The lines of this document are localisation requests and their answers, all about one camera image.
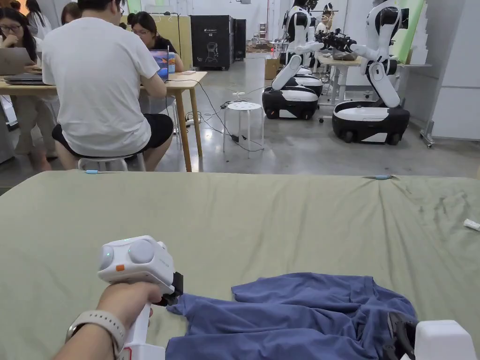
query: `concrete floor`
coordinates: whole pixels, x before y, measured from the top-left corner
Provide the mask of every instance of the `concrete floor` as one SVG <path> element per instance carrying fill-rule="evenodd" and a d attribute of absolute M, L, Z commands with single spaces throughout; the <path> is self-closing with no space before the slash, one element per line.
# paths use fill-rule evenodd
<path fill-rule="evenodd" d="M 265 86 L 264 55 L 249 54 L 244 62 L 236 62 L 229 71 L 209 72 L 203 81 L 210 105 L 201 87 L 197 87 L 198 109 L 208 124 L 222 130 L 216 115 L 211 116 L 225 101 L 233 100 L 232 92 L 250 92 L 245 97 L 261 103 Z M 184 94 L 186 112 L 191 111 L 190 98 Z M 328 113 L 329 108 L 322 110 Z M 223 110 L 219 112 L 223 119 Z M 419 138 L 419 129 L 410 125 L 398 146 L 377 144 L 346 144 L 333 134 L 330 120 L 318 122 L 321 112 L 313 120 L 266 120 L 265 150 L 251 154 L 227 139 L 226 152 L 222 151 L 222 134 L 212 130 L 206 123 L 201 124 L 203 159 L 198 158 L 194 129 L 189 129 L 190 152 L 194 171 L 235 172 L 251 174 L 321 174 L 321 175 L 428 175 L 476 177 L 480 165 L 480 145 L 467 141 L 438 141 L 428 149 Z M 230 113 L 228 129 L 238 132 L 238 116 Z M 255 129 L 254 140 L 260 139 L 260 111 L 252 116 Z M 11 132 L 16 142 L 17 131 Z M 0 187 L 14 186 L 19 182 L 49 169 L 42 160 L 42 142 L 38 133 L 36 150 L 31 157 L 18 156 L 0 165 Z M 50 163 L 53 170 L 60 170 L 58 160 Z M 185 171 L 183 153 L 174 138 L 170 149 L 158 166 L 158 171 Z"/>

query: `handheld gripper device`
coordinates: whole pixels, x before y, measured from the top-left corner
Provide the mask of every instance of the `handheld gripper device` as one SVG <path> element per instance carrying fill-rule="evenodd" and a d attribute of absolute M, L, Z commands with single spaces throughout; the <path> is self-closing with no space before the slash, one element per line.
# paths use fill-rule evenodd
<path fill-rule="evenodd" d="M 183 294 L 183 276 L 175 272 L 167 247 L 151 236 L 118 240 L 102 246 L 98 276 L 108 283 L 144 281 L 162 290 L 160 306 L 175 305 Z M 120 360 L 164 360 L 165 348 L 146 344 L 151 304 L 145 305 L 131 326 Z"/>

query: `blue cloth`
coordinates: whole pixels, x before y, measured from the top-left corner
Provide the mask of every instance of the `blue cloth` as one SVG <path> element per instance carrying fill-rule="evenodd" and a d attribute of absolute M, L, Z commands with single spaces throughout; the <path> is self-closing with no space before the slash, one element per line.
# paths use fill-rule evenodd
<path fill-rule="evenodd" d="M 189 321 L 167 360 L 365 360 L 382 356 L 389 312 L 412 319 L 403 296 L 369 276 L 311 273 L 234 286 L 234 301 L 183 295 L 168 310 Z"/>

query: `laptop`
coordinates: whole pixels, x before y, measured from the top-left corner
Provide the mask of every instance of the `laptop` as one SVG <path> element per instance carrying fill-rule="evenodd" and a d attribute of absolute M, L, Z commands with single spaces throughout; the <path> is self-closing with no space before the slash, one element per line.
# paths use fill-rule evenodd
<path fill-rule="evenodd" d="M 18 74 L 13 76 L 5 76 L 3 78 L 9 85 L 45 85 L 43 83 L 42 74 Z"/>
<path fill-rule="evenodd" d="M 26 65 L 34 65 L 25 48 L 0 48 L 0 76 L 23 73 Z"/>
<path fill-rule="evenodd" d="M 158 70 L 158 76 L 163 80 L 164 83 L 168 81 L 168 50 L 152 50 L 150 53 L 153 55 L 156 63 L 160 67 Z"/>

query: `black cabinet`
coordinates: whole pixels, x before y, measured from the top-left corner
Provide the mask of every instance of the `black cabinet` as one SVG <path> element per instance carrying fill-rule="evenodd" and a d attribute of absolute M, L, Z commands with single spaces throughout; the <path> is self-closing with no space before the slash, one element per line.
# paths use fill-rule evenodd
<path fill-rule="evenodd" d="M 228 69 L 234 61 L 233 19 L 229 15 L 191 15 L 193 66 Z"/>
<path fill-rule="evenodd" d="M 233 24 L 233 56 L 243 60 L 247 56 L 247 20 L 235 19 Z"/>

